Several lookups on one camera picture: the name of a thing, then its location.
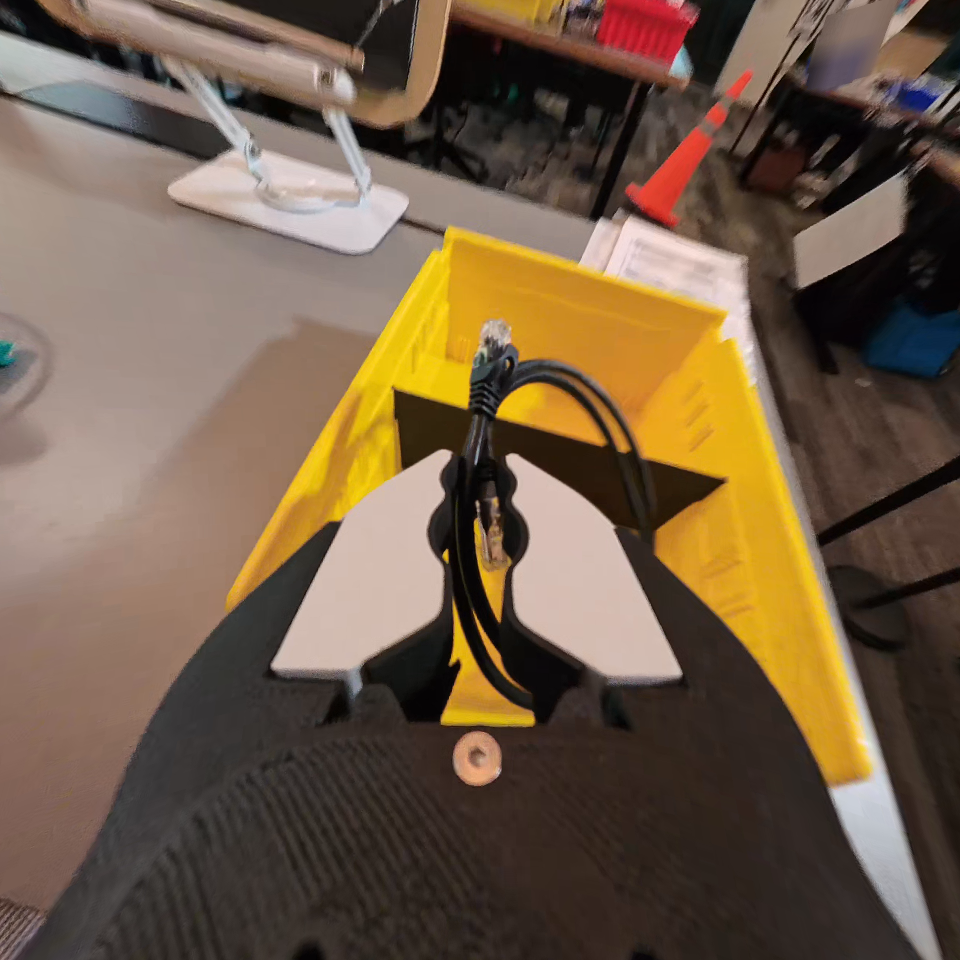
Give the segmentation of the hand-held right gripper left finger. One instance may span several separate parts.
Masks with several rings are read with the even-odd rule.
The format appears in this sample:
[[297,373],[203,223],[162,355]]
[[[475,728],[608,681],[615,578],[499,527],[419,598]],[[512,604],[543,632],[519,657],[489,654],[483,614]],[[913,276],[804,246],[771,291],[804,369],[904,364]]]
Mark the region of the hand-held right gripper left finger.
[[402,469],[364,496],[331,533],[270,662],[284,680],[328,681],[349,700],[387,688],[412,722],[439,722],[460,663],[444,559],[450,450]]

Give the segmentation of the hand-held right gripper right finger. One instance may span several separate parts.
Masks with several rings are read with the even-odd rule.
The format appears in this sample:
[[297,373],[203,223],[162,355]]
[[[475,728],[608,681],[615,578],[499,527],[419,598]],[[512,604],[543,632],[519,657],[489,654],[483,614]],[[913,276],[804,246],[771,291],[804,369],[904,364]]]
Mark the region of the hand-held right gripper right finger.
[[511,453],[510,567],[499,653],[536,722],[580,687],[669,687],[682,667],[616,525],[580,492]]

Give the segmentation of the yellow plastic bin black divider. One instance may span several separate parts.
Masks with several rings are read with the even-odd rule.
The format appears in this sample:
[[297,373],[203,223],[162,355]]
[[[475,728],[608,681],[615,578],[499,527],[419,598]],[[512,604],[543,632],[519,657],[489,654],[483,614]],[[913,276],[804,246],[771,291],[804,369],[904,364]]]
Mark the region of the yellow plastic bin black divider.
[[667,520],[656,556],[764,669],[830,786],[873,772],[867,735],[759,387],[723,312],[459,228],[426,258],[339,397],[225,599],[230,611],[400,469],[394,390],[464,409],[481,325],[567,363],[617,402],[654,461],[719,477]]

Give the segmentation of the black floor stand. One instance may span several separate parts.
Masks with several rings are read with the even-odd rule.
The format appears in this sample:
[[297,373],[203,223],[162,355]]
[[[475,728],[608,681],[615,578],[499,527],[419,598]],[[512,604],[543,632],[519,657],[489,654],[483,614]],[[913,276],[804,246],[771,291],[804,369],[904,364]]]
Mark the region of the black floor stand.
[[[918,479],[835,521],[816,534],[819,547],[828,546],[959,479],[959,457],[954,456]],[[870,571],[852,564],[833,565],[827,580],[846,634],[870,649],[893,653],[903,650],[913,636],[905,605],[910,599],[956,586],[959,567],[942,570],[914,582],[890,585]]]

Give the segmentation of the printed paper sheet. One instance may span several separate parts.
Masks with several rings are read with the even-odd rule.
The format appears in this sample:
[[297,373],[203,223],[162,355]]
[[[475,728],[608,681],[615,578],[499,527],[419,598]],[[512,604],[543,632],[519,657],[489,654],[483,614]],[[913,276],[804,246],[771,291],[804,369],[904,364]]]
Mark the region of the printed paper sheet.
[[746,256],[618,212],[596,222],[580,265],[723,311],[722,337],[736,342],[745,363],[754,362],[758,343]]

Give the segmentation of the blue floor bin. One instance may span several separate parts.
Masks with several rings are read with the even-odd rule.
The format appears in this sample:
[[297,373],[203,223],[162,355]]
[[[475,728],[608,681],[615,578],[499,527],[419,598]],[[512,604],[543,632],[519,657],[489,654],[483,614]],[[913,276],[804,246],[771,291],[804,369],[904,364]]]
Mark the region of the blue floor bin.
[[869,367],[913,378],[942,377],[959,352],[957,308],[931,312],[898,299],[860,351]]

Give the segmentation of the orange traffic cone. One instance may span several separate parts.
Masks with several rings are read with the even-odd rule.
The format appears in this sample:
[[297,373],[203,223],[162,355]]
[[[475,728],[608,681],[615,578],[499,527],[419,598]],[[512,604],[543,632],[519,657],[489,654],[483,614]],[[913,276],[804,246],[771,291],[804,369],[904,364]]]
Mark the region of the orange traffic cone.
[[679,218],[675,208],[679,199],[711,150],[714,138],[726,124],[734,103],[752,78],[753,71],[744,71],[648,181],[641,185],[631,183],[626,188],[626,199],[636,214],[669,230],[677,226]]

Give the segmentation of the grey panel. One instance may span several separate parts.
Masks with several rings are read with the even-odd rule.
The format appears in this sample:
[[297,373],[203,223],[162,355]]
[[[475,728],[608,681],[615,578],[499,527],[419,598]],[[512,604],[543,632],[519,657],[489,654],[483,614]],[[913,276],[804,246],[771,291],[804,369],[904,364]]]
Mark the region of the grey panel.
[[796,291],[844,270],[906,231],[909,176],[898,172],[793,239]]

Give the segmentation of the black table mat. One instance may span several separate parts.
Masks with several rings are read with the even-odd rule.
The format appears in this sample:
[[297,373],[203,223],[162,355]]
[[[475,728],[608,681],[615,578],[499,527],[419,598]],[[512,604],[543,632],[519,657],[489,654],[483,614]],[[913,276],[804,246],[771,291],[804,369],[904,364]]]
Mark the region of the black table mat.
[[53,114],[208,162],[229,143],[210,121],[139,100],[102,85],[72,80],[28,87],[16,98]]

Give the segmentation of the wooden workbench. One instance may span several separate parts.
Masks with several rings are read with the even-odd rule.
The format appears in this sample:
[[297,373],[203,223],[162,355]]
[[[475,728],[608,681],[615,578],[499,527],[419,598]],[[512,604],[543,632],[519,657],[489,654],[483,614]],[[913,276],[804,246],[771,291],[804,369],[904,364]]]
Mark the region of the wooden workbench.
[[683,91],[692,80],[690,65],[674,72],[671,66],[639,54],[605,47],[591,39],[558,31],[546,24],[510,18],[475,2],[453,2],[449,19],[452,24],[588,66],[632,83],[623,121],[589,213],[593,221],[605,214],[607,204],[615,193],[623,162],[640,126],[651,92],[655,89]]

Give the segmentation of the red storage bin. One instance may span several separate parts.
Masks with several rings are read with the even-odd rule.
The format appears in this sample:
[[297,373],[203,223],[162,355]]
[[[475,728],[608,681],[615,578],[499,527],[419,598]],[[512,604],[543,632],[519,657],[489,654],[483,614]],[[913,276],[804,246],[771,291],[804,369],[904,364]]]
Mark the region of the red storage bin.
[[681,1],[606,1],[595,39],[607,48],[672,66],[700,8]]

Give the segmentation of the black board wooden frame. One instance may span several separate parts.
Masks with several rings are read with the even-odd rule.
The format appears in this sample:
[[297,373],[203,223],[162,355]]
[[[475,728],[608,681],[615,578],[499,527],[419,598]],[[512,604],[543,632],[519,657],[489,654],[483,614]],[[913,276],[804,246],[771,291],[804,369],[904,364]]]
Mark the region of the black board wooden frame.
[[41,1],[58,23],[314,111],[390,129],[440,74],[450,1]]

